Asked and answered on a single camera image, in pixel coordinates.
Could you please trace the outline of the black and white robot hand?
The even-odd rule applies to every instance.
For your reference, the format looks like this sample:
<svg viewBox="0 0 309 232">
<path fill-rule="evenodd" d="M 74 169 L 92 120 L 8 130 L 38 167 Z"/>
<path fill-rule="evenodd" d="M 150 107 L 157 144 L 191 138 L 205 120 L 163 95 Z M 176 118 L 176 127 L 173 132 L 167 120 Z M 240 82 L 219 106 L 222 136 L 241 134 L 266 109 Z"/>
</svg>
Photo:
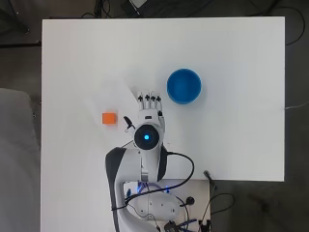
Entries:
<svg viewBox="0 0 309 232">
<path fill-rule="evenodd" d="M 165 120 L 162 110 L 162 98 L 157 92 L 146 91 L 137 93 L 137 102 L 139 106 L 137 124 L 134 125 L 127 116 L 124 117 L 127 127 L 126 132 L 131 136 L 142 125 L 152 125 L 159 134 L 159 139 L 164 138 Z"/>
</svg>

